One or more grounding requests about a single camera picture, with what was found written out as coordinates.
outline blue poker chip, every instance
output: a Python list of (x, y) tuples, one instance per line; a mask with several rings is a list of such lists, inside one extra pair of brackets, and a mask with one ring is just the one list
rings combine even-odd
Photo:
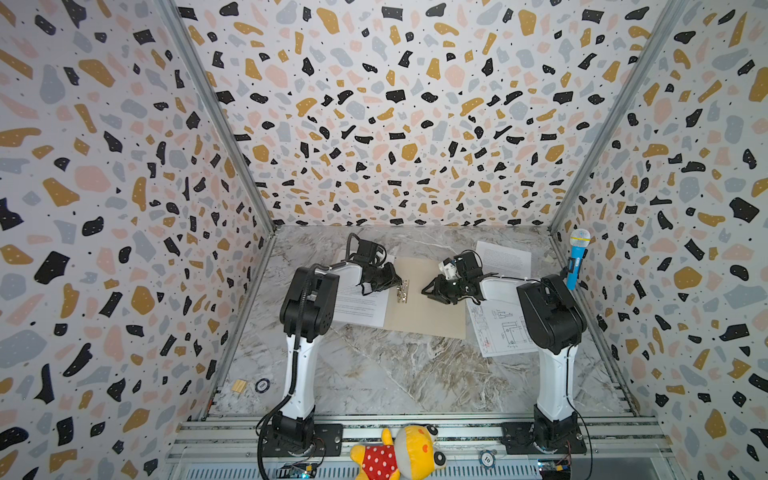
[(264, 393), (270, 389), (270, 381), (268, 379), (261, 379), (256, 382), (256, 392)]

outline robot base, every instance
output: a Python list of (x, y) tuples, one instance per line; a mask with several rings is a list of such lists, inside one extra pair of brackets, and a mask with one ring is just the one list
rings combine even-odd
[(307, 452), (302, 450), (299, 445), (289, 442), (287, 439), (277, 434), (270, 423), (266, 427), (266, 436), (264, 438), (263, 456), (264, 457), (313, 457), (322, 458), (341, 456), (341, 439), (343, 438), (344, 426), (340, 423), (319, 423), (315, 424), (314, 438), (322, 440), (321, 442), (310, 443), (310, 449)]
[(508, 455), (566, 455), (568, 443), (571, 444), (571, 453), (587, 452), (576, 412), (564, 420), (551, 421), (535, 406), (533, 422), (504, 422), (502, 435), (502, 444)]

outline metal clip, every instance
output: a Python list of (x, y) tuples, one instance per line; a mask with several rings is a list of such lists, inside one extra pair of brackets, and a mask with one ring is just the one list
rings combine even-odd
[(408, 280), (403, 280), (397, 287), (397, 303), (408, 303)]

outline microphone head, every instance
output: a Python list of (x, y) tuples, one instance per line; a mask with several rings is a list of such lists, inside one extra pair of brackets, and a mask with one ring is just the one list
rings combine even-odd
[(589, 234), (589, 230), (584, 228), (578, 228), (571, 233), (571, 245), (573, 247), (586, 247), (589, 245), (589, 240), (592, 236)]

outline beige folder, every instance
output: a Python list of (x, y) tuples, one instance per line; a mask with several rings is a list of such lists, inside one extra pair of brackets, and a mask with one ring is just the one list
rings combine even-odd
[(422, 288), (440, 274), (437, 260), (395, 259), (395, 271), (408, 281), (408, 301), (398, 303), (396, 288), (389, 290), (384, 329), (464, 339), (467, 333), (466, 305), (443, 305), (422, 295)]

